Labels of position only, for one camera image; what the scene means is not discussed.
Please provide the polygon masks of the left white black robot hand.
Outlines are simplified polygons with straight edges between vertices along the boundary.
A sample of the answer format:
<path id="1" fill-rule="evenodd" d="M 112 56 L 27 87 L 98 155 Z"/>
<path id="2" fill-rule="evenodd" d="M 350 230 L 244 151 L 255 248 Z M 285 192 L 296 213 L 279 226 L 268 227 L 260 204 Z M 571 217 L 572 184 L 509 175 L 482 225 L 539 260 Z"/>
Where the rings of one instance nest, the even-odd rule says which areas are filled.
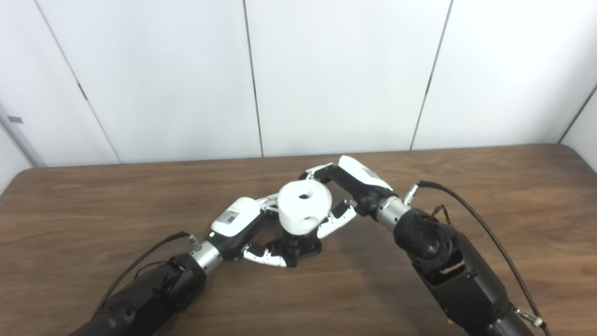
<path id="1" fill-rule="evenodd" d="M 192 251 L 200 268 L 209 274 L 223 262 L 246 259 L 267 266 L 286 267 L 286 261 L 273 255 L 273 249 L 252 243 L 265 223 L 278 219 L 278 195 L 259 199 L 242 196 L 212 224 L 205 239 Z"/>

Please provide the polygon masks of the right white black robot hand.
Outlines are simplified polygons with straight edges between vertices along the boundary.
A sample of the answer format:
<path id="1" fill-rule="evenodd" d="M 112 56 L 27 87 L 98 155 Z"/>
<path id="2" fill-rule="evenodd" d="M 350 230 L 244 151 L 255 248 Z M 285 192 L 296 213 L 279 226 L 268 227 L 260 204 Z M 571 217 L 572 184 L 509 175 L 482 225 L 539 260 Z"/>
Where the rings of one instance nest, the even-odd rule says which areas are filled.
<path id="1" fill-rule="evenodd" d="M 417 211 L 405 204 L 385 180 L 347 155 L 341 156 L 337 163 L 329 162 L 305 170 L 298 178 L 322 184 L 334 182 L 351 196 L 348 204 L 354 213 L 371 217 L 391 232 L 397 232 L 397 227 L 417 215 Z"/>

